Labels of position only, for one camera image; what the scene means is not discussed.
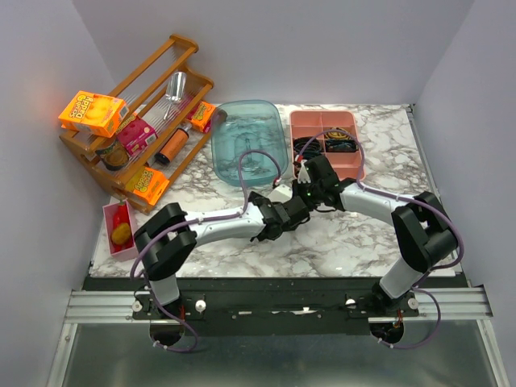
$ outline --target potato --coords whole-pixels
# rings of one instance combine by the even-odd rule
[[[129,223],[120,223],[113,232],[111,232],[111,241],[118,246],[123,246],[131,237],[132,233]]]

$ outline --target black cable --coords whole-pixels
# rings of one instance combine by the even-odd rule
[[[140,296],[139,296],[139,295],[136,295],[138,292],[141,292],[142,290],[145,290],[145,285],[141,285],[138,289],[136,289],[136,290],[134,291],[134,293],[133,293],[132,295],[134,296],[134,298],[135,298],[135,300],[136,300],[137,302],[139,302],[140,304],[142,304],[142,305],[143,305],[144,303],[142,302],[142,300],[141,300],[141,299],[139,299],[139,297],[140,297]]]
[[[299,152],[303,149],[306,143],[310,141],[311,137],[299,137],[297,139],[294,139],[292,148],[296,154],[299,154]],[[320,156],[323,152],[323,146],[319,141],[312,141],[308,144],[306,149],[303,151],[303,158],[305,160],[313,159],[314,157]]]
[[[328,212],[336,212],[337,210],[333,209],[333,210],[318,210],[317,208],[315,209],[317,212],[320,212],[321,214],[327,214]]]

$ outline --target pink organizer tray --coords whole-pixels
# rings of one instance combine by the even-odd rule
[[[123,201],[127,204],[127,212],[129,213],[129,226],[131,226],[131,233],[134,235],[138,230],[138,225],[136,224],[135,211],[132,209],[131,205],[127,202],[127,200]],[[111,242],[111,232],[113,231],[113,216],[116,214],[116,210],[119,204],[108,204],[104,206],[102,210],[104,211],[104,223],[106,224],[107,230],[107,243],[110,245],[110,254],[113,258],[119,261],[132,260],[138,256],[138,250],[136,249],[136,244],[134,237],[132,237],[132,247],[126,248],[121,252],[114,252],[114,245]]]
[[[311,137],[321,131],[327,131],[338,127],[354,135],[359,141],[356,132],[356,122],[353,113],[346,110],[296,110],[290,113],[290,149],[292,160],[294,154],[293,142],[300,137]],[[356,152],[326,152],[324,148],[324,135],[317,137],[322,145],[322,154],[330,161],[340,180],[347,177],[356,179],[362,156]]]

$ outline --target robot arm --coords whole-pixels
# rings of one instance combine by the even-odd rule
[[[455,236],[431,211],[364,191],[354,179],[340,181],[324,156],[308,160],[302,174],[302,182],[293,182],[292,196],[285,197],[288,200],[284,202],[271,202],[251,192],[248,207],[238,218],[204,222],[204,218],[235,214],[242,209],[187,213],[179,204],[172,203],[145,223],[135,233],[139,252],[168,227],[198,219],[177,229],[176,237],[161,238],[143,258],[149,281],[161,303],[165,305],[179,298],[175,273],[195,247],[227,238],[277,239],[283,232],[294,231],[310,220],[310,211],[321,204],[365,214],[394,226],[402,256],[364,298],[365,308],[376,313],[395,308],[416,281],[457,247]],[[432,193],[407,197],[444,213]]]

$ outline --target white wall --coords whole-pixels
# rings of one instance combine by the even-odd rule
[[[415,111],[437,186],[484,283],[516,385],[516,3],[476,0]]]
[[[79,89],[114,82],[69,0],[0,5],[1,385],[41,386],[107,196],[59,141]]]
[[[171,33],[212,102],[415,102],[472,0],[73,0],[116,81]]]

